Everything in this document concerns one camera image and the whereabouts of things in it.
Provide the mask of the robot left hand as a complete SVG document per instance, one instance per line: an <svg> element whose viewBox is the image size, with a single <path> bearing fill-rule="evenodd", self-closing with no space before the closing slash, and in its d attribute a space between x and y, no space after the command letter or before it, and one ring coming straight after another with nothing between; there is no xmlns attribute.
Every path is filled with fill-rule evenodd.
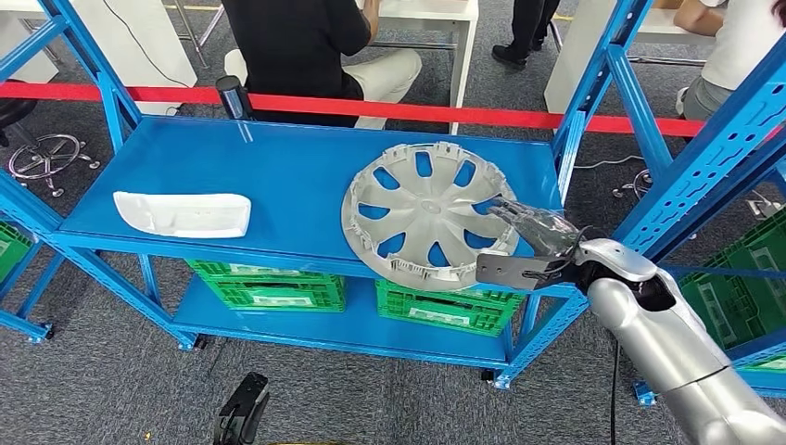
<svg viewBox="0 0 786 445"><path fill-rule="evenodd" d="M253 444L270 398L266 376L249 372L222 406L213 428L214 445Z"/></svg>

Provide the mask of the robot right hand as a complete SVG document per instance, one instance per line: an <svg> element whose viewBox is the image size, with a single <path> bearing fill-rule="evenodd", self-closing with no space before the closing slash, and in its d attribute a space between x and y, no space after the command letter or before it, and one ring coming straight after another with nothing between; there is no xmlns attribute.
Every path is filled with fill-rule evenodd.
<svg viewBox="0 0 786 445"><path fill-rule="evenodd" d="M563 215L505 197L495 197L488 212L510 224L533 248L536 256L564 257L581 231Z"/></svg>

